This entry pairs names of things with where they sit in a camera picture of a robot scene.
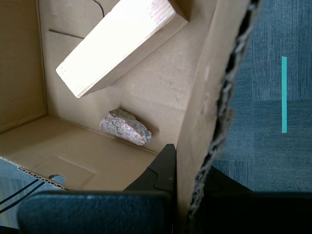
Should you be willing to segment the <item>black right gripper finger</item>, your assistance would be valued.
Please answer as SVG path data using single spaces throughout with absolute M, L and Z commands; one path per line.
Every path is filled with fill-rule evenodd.
M 312 194 L 254 192 L 212 167 L 194 234 L 310 234 Z
M 23 234 L 170 234 L 176 149 L 167 144 L 121 192 L 40 192 L 17 212 Z

